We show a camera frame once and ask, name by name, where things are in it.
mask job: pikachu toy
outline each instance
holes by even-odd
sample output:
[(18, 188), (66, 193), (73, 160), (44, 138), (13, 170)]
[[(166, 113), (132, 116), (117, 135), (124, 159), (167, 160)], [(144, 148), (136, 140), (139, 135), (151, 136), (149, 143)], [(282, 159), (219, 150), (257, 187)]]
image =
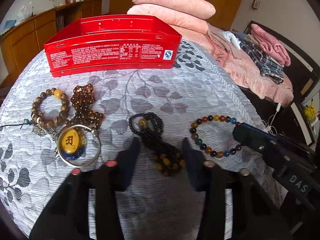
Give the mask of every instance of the pikachu toy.
[(320, 113), (319, 111), (317, 112), (315, 104), (313, 103), (313, 99), (311, 99), (311, 105), (306, 106), (304, 109), (304, 114), (306, 115), (307, 119), (309, 121), (312, 120), (312, 118), (315, 116), (315, 114)]

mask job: plaid cloth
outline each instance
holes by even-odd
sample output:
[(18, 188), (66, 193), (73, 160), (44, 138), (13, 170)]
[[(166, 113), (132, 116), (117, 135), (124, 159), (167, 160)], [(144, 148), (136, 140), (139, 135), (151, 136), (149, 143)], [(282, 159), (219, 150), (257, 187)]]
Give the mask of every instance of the plaid cloth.
[(256, 48), (253, 43), (241, 40), (240, 47), (250, 56), (260, 70), (263, 77), (269, 77), (274, 83), (280, 84), (284, 78), (281, 75), (283, 68), (268, 58), (268, 55)]

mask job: beaded bracelet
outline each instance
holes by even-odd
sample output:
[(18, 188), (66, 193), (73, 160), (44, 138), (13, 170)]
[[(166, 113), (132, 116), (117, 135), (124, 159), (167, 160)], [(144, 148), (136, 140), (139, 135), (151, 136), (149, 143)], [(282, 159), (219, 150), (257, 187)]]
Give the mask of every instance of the beaded bracelet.
[(197, 119), (195, 122), (191, 124), (190, 133), (192, 134), (192, 139), (195, 141), (196, 145), (199, 145), (201, 150), (204, 150), (206, 154), (210, 154), (211, 157), (216, 158), (222, 158), (223, 156), (228, 157), (230, 154), (234, 155), (237, 151), (240, 151), (242, 149), (242, 146), (240, 144), (237, 144), (235, 148), (230, 149), (230, 151), (226, 150), (225, 152), (216, 152), (213, 151), (212, 148), (207, 147), (206, 144), (202, 143), (202, 140), (199, 138), (199, 135), (197, 132), (198, 125), (205, 123), (207, 121), (220, 121), (220, 122), (230, 122), (231, 124), (235, 124), (236, 126), (240, 125), (241, 123), (237, 122), (236, 118), (231, 118), (230, 116), (224, 116), (224, 115), (209, 115), (208, 117), (204, 116), (202, 118)]
[[(55, 117), (54, 119), (45, 119), (39, 114), (38, 107), (40, 106), (40, 104), (44, 99), (46, 99), (48, 96), (51, 96), (51, 95), (54, 95), (54, 97), (57, 99), (61, 99), (61, 102), (62, 102), (61, 111), (58, 117)], [(46, 92), (42, 92), (41, 95), (36, 98), (36, 101), (32, 105), (31, 117), (32, 117), (32, 122), (34, 124), (38, 124), (40, 127), (50, 129), (50, 128), (53, 128), (54, 126), (63, 124), (65, 119), (68, 117), (68, 113), (69, 113), (69, 101), (67, 99), (67, 95), (59, 89), (52, 88), (52, 89), (47, 89)]]

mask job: silver bangle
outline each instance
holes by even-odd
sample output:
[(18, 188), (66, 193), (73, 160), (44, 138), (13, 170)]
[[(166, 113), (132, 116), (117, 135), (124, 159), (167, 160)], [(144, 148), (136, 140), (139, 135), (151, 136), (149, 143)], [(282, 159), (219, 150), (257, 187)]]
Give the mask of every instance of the silver bangle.
[[(76, 127), (81, 127), (81, 128), (84, 128), (84, 129), (87, 129), (91, 132), (92, 136), (95, 137), (98, 141), (98, 150), (97, 150), (97, 153), (96, 155), (90, 160), (88, 161), (87, 163), (83, 163), (81, 165), (77, 165), (77, 164), (72, 164), (70, 161), (66, 160), (62, 154), (61, 154), (61, 145), (60, 145), (60, 142), (61, 142), (61, 139), (63, 137), (63, 135), (70, 131), (71, 129), (74, 129)], [(69, 127), (68, 129), (64, 130), (62, 133), (59, 134), (58, 136), (58, 140), (57, 140), (57, 152), (60, 156), (60, 158), (66, 163), (68, 164), (69, 166), (73, 167), (73, 168), (84, 168), (86, 166), (89, 166), (91, 163), (93, 163), (99, 156), (100, 152), (101, 152), (101, 143), (100, 143), (100, 140), (99, 140), (99, 136), (98, 136), (98, 132), (95, 128), (90, 128), (90, 127), (87, 127), (85, 125), (82, 125), (82, 124), (76, 124), (76, 125), (73, 125), (71, 127)]]

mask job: gray floral bedspread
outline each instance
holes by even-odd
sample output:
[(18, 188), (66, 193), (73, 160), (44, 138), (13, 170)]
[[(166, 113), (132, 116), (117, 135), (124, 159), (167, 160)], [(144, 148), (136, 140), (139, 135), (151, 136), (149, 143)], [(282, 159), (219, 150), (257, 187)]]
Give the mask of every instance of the gray floral bedspread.
[[(42, 51), (25, 68), (5, 99), (0, 109), (0, 125), (21, 123), (24, 118), (30, 118), (34, 99), (48, 88), (59, 88), (70, 98), (74, 87), (87, 83), (95, 88), (93, 109), (104, 113), (99, 129), (101, 155), (90, 169), (98, 168), (127, 148), (134, 136), (128, 119), (139, 112), (155, 112), (161, 117), (163, 139), (176, 147), (188, 137), (196, 149), (189, 134), (190, 124), (209, 114), (229, 115), (264, 128), (254, 107), (228, 74), (210, 55), (189, 41), (181, 42), (173, 69), (110, 70), (60, 78), (51, 76)], [(55, 117), (60, 102), (50, 97), (41, 107), (45, 116)], [(230, 123), (210, 122), (200, 126), (198, 134), (213, 149), (225, 150), (236, 144), (232, 130)], [(38, 137), (31, 133), (29, 126), (0, 130), (0, 198), (27, 236), (52, 194), (72, 170), (55, 158), (54, 150), (55, 143), (49, 136)], [(233, 171), (250, 169), (274, 203), (282, 202), (285, 192), (274, 182), (271, 170), (259, 154), (244, 148), (234, 156), (212, 160)], [(227, 191), (226, 196), (225, 237), (229, 238), (231, 192)], [(204, 194), (191, 188), (185, 169), (173, 178), (162, 176), (146, 148), (142, 147), (130, 187), (116, 197), (127, 240), (196, 238)], [(89, 198), (90, 236), (95, 238), (94, 192)]]

